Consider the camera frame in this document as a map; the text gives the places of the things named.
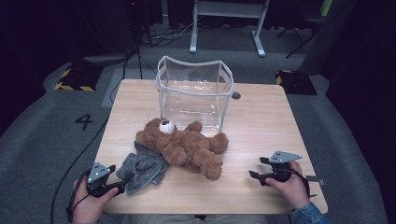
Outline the black yellow striped floor base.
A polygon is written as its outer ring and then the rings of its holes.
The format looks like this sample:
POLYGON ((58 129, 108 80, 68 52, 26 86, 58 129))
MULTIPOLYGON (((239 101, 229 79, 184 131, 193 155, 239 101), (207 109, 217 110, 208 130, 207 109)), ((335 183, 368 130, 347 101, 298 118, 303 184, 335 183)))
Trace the black yellow striped floor base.
POLYGON ((96 84, 104 70, 103 66, 75 67, 69 65, 55 85, 55 90, 96 91, 96 84))
POLYGON ((276 84, 281 86, 286 94, 317 94, 310 77, 302 74, 299 71, 276 71, 276 84))

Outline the clear plastic bag white trim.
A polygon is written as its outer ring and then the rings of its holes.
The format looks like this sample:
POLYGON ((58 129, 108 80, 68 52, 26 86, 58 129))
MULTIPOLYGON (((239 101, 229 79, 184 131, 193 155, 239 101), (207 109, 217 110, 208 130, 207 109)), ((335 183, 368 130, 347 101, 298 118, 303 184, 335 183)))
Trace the clear plastic bag white trim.
POLYGON ((181 129, 198 120, 205 130, 222 130, 233 94, 233 73, 224 62, 187 63, 163 56, 157 69, 162 119, 181 129))

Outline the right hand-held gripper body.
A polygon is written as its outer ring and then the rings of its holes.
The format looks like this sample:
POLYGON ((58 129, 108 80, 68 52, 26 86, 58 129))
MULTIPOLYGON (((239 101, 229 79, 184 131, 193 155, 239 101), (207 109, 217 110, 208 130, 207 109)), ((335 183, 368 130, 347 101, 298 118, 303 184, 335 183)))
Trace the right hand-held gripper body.
POLYGON ((271 174, 262 175, 260 183, 267 186, 265 179, 270 177, 279 182, 286 182, 291 175, 290 162, 301 159, 302 156, 289 152, 277 150, 269 159, 273 172, 271 174))

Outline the person's right hand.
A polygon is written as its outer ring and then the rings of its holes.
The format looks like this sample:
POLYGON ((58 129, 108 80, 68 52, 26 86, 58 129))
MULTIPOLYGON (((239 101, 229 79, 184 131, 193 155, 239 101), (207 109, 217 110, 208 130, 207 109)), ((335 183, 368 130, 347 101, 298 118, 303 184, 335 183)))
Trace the person's right hand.
POLYGON ((288 181, 278 182, 273 178, 266 178, 265 183, 279 190, 293 209, 300 209, 310 204, 310 200, 306 193, 304 181, 301 179, 303 173, 300 163, 291 161, 290 168, 296 171, 297 175, 291 174, 288 181))

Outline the green object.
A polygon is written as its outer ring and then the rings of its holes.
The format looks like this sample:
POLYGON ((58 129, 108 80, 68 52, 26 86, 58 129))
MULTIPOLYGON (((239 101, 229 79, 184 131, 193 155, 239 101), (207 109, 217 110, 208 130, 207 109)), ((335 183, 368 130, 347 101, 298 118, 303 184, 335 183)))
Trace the green object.
POLYGON ((322 17, 326 17, 328 15, 331 5, 332 5, 332 0, 324 0, 323 1, 321 8, 320 8, 320 15, 322 17))

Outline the person's left hand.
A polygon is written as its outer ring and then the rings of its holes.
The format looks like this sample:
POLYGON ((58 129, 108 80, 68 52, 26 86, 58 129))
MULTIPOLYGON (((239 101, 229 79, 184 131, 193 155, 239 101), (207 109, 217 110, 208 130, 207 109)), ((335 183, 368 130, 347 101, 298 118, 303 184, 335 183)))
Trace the person's left hand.
POLYGON ((73 224, 92 224, 100 220, 106 205, 117 195, 118 188, 111 189, 100 198, 91 196, 87 191, 86 178, 78 186, 75 199, 72 203, 73 224))

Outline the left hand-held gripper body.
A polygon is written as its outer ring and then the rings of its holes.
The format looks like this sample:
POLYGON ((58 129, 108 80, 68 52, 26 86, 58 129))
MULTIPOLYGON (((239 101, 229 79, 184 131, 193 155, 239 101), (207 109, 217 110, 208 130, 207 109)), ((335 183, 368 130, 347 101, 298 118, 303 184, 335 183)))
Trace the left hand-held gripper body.
POLYGON ((95 161, 87 179, 87 191, 95 197, 100 198, 107 194, 111 189, 117 189, 117 194, 122 194, 125 190, 119 190, 120 182, 108 184, 107 180, 111 173, 99 161, 95 161))

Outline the grey knitted cloth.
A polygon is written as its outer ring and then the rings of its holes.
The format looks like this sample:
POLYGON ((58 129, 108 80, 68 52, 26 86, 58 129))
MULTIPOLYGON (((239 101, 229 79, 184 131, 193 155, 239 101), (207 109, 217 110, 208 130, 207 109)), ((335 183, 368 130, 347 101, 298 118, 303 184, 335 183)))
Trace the grey knitted cloth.
POLYGON ((136 153, 129 153, 116 172, 117 177, 126 182, 128 195, 137 193, 149 184, 159 185, 169 168, 169 163, 161 154, 137 141, 134 142, 134 148, 136 153))

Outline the grey flat stand base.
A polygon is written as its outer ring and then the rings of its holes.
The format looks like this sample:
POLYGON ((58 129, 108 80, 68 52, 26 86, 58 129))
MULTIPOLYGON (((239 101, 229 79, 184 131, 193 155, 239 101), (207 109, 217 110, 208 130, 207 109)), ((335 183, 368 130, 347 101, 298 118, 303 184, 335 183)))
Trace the grey flat stand base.
POLYGON ((83 60, 90 64, 96 66, 108 66, 112 64, 118 64, 126 62, 131 59, 136 54, 136 49, 127 49, 124 51, 112 51, 110 53, 84 56, 83 60))

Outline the black tripod legs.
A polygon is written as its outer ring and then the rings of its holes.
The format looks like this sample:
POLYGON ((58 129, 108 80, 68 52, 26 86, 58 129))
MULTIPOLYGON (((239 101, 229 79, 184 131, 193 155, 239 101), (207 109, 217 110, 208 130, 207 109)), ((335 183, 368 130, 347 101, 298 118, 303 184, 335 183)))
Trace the black tripod legs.
POLYGON ((299 28, 283 28, 276 37, 288 42, 290 51, 286 54, 285 58, 289 59, 310 43, 310 41, 315 37, 315 32, 311 29, 303 30, 299 28))

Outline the grey tape strip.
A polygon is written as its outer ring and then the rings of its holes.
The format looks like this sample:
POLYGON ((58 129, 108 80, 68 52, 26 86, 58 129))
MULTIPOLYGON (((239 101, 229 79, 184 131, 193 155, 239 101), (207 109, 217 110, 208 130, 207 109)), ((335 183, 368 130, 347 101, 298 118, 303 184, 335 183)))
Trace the grey tape strip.
POLYGON ((326 182, 324 179, 321 179, 315 175, 307 175, 305 178, 307 179, 308 182, 318 182, 321 186, 326 185, 326 182))

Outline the brown teddy bear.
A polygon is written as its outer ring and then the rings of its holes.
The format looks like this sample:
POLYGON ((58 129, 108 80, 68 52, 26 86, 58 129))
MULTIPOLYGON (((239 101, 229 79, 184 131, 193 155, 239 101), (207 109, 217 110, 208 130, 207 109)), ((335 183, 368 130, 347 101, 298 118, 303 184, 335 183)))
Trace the brown teddy bear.
POLYGON ((139 144, 162 154, 171 165, 201 173, 208 180, 218 180, 223 164, 219 154, 227 150, 229 139, 225 133, 207 137, 202 130, 200 121, 179 130, 171 120, 156 118, 148 122, 135 139, 139 144))

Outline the grey padded column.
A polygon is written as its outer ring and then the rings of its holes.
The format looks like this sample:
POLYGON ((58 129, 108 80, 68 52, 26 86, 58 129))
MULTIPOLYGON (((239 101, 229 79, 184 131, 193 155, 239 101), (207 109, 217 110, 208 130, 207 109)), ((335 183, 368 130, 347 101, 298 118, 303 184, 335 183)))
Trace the grey padded column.
POLYGON ((298 71, 306 76, 315 76, 332 52, 347 21, 352 14, 357 0, 332 0, 325 22, 312 40, 298 71))

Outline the person's beige trouser legs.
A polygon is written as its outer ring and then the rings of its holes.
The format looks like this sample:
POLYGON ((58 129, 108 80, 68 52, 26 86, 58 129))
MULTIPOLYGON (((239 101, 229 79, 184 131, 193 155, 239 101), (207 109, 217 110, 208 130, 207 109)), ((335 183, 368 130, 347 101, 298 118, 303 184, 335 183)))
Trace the person's beige trouser legs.
POLYGON ((269 224, 265 215, 125 215, 121 224, 269 224))

